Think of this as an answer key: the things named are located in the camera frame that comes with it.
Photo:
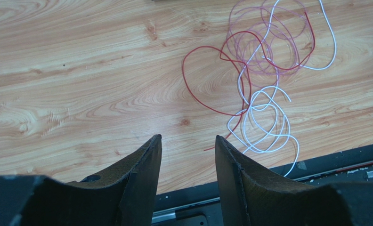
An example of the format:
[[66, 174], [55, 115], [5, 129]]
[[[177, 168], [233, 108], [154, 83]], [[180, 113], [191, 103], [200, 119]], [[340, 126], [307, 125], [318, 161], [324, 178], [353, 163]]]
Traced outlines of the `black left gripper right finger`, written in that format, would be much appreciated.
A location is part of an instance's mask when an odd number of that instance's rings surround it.
[[332, 186], [283, 177], [245, 156], [222, 136], [215, 165], [226, 226], [350, 226], [346, 203]]

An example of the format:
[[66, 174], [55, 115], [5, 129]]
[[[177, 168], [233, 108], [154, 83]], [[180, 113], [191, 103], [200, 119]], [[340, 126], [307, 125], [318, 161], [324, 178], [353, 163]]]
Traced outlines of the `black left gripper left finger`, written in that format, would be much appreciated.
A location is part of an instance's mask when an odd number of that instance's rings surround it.
[[21, 211], [23, 226], [149, 226], [162, 159], [162, 137], [79, 182], [39, 181]]

